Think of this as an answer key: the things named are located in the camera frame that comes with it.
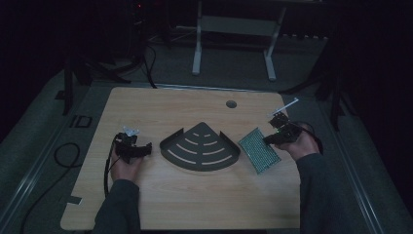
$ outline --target metal stand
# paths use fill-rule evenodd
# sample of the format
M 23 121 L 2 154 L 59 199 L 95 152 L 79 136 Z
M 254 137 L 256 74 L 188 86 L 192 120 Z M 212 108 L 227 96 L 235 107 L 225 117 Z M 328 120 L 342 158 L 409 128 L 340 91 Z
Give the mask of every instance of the metal stand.
M 203 31 L 236 33 L 245 35 L 271 36 L 271 43 L 267 50 L 264 51 L 264 60 L 267 67 L 268 79 L 276 80 L 271 55 L 276 46 L 279 37 L 282 20 L 286 8 L 282 8 L 277 21 L 259 20 L 259 19 L 235 19 L 213 16 L 203 16 L 202 1 L 198 1 L 198 20 L 197 20 L 197 45 L 195 48 L 194 63 L 192 74 L 199 75 L 201 70 L 202 45 L 201 36 Z

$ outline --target hand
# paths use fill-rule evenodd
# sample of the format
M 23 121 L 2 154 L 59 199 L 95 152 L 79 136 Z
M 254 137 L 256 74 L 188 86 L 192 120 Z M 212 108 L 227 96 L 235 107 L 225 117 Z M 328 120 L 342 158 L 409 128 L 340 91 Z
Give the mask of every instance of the hand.
M 127 164 L 116 154 L 116 145 L 114 145 L 111 159 L 112 160 L 110 165 L 115 163 L 110 170 L 113 181 L 115 181 L 116 179 L 127 179 L 135 182 L 143 158 L 137 158 L 135 160 L 131 159 L 131 163 Z
M 286 150 L 294 161 L 313 153 L 319 153 L 316 141 L 308 133 L 302 131 L 297 140 L 293 143 L 276 145 L 276 148 Z

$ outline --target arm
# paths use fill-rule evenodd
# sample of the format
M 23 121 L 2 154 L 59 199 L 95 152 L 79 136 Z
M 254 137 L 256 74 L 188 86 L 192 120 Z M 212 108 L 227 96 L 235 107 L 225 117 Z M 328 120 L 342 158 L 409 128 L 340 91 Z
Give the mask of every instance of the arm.
M 302 132 L 296 142 L 276 147 L 291 155 L 300 174 L 300 233 L 353 233 L 345 205 L 339 199 L 339 184 L 319 154 L 315 140 Z
M 94 219 L 93 233 L 139 233 L 138 193 L 130 180 L 115 180 Z
M 127 164 L 115 151 L 112 151 L 110 170 L 114 182 L 94 219 L 93 233 L 140 233 L 139 187 L 134 181 L 143 158 Z

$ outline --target table leg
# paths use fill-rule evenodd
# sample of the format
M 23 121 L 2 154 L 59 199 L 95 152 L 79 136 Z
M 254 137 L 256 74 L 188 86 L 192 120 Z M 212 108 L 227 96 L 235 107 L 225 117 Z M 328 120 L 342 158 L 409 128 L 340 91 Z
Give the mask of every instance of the table leg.
M 267 67 L 268 79 L 270 81 L 275 81 L 277 79 L 276 71 L 274 69 L 273 59 L 271 58 L 271 55 L 273 54 L 274 47 L 276 46 L 277 38 L 279 38 L 280 28 L 282 25 L 283 17 L 285 16 L 285 11 L 286 11 L 286 8 L 283 7 L 280 11 L 279 19 L 277 21 L 276 27 L 274 28 L 274 33 L 271 37 L 270 47 L 268 48 L 268 50 L 264 51 L 264 60 L 265 60 L 265 65 Z
M 201 20 L 202 20 L 202 1 L 198 1 L 198 19 L 197 19 L 197 46 L 195 48 L 194 63 L 192 65 L 192 74 L 199 75 L 201 70 Z

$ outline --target person's right hand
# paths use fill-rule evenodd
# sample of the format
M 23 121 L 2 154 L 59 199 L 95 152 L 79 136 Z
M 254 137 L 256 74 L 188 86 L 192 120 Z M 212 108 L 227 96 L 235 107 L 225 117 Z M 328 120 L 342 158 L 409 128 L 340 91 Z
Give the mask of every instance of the person's right hand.
M 295 142 L 283 143 L 281 145 L 275 145 L 275 147 L 287 151 L 294 161 L 309 154 L 319 153 L 319 147 L 316 141 L 304 131 L 301 132 Z

